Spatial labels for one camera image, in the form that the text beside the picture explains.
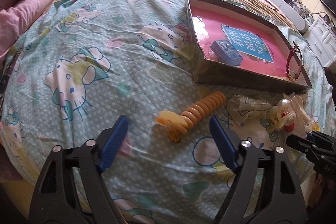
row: blue label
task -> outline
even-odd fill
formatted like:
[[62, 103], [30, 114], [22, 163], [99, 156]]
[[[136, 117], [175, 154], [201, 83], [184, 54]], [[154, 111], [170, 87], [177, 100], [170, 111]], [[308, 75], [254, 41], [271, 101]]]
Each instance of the blue label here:
[[222, 25], [222, 30], [236, 50], [273, 63], [266, 44], [257, 35], [226, 25]]

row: white drawer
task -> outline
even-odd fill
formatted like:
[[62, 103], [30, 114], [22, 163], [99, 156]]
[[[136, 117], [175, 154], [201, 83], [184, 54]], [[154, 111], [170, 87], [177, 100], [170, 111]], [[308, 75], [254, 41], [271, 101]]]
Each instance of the white drawer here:
[[320, 18], [317, 17], [317, 19], [313, 22], [311, 25], [311, 28], [313, 29], [314, 33], [316, 34], [317, 38], [322, 42], [330, 33], [327, 24]]
[[336, 39], [331, 33], [323, 40], [323, 46], [332, 59], [336, 61]]
[[330, 66], [333, 63], [332, 58], [325, 51], [324, 47], [319, 42], [316, 35], [311, 30], [308, 30], [304, 34], [304, 38], [307, 39], [312, 51], [316, 54], [316, 56], [318, 57], [318, 59], [322, 63], [322, 66], [327, 67], [327, 66]]

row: light blue bedsheet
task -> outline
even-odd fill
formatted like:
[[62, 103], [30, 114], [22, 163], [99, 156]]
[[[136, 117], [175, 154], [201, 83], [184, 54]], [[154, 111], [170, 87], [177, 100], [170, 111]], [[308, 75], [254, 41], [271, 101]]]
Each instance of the light blue bedsheet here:
[[[276, 104], [281, 94], [197, 85], [190, 74], [185, 0], [62, 0], [54, 3], [11, 49], [22, 48], [5, 94], [1, 138], [20, 174], [35, 182], [51, 148], [79, 146], [119, 115], [129, 132], [104, 180], [128, 221], [210, 223], [233, 181], [203, 119], [172, 143], [154, 124], [158, 111], [180, 113], [209, 91], [244, 94]], [[313, 88], [305, 107], [335, 136], [335, 108], [323, 68], [303, 37], [279, 24], [303, 51]], [[226, 106], [214, 112], [232, 123]], [[258, 147], [264, 143], [249, 137]], [[284, 146], [281, 133], [265, 136]], [[290, 157], [305, 179], [311, 164]], [[260, 185], [261, 174], [256, 178]], [[83, 188], [79, 187], [82, 198]], [[253, 193], [249, 212], [256, 202]]]

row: pink box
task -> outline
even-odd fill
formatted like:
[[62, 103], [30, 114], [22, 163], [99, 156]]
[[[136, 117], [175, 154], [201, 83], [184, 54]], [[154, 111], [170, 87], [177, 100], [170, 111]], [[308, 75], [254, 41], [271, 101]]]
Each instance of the pink box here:
[[[287, 77], [286, 63], [291, 45], [274, 24], [222, 0], [186, 0], [186, 3], [191, 43], [197, 52], [193, 62], [196, 83], [287, 94], [311, 88], [303, 67], [295, 82]], [[242, 56], [239, 65], [221, 63], [211, 49], [215, 40], [223, 39]], [[299, 64], [300, 59], [295, 54], [289, 68], [296, 72]]]

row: blue gripper pad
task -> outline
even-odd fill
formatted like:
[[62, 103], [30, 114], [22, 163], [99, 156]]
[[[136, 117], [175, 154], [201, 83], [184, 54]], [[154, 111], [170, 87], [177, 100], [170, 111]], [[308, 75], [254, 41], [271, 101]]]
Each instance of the blue gripper pad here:
[[97, 167], [101, 173], [104, 173], [107, 168], [111, 167], [117, 152], [125, 139], [128, 130], [127, 118], [125, 116], [119, 118], [112, 129], [114, 130], [100, 153], [100, 162]]
[[232, 172], [236, 172], [238, 170], [239, 165], [236, 162], [237, 151], [238, 148], [235, 148], [234, 145], [231, 143], [230, 139], [228, 138], [226, 131], [232, 131], [230, 129], [224, 129], [221, 126], [219, 119], [216, 116], [212, 116], [209, 122], [210, 133], [217, 145], [219, 153], [221, 154], [223, 161], [227, 168], [230, 168]]

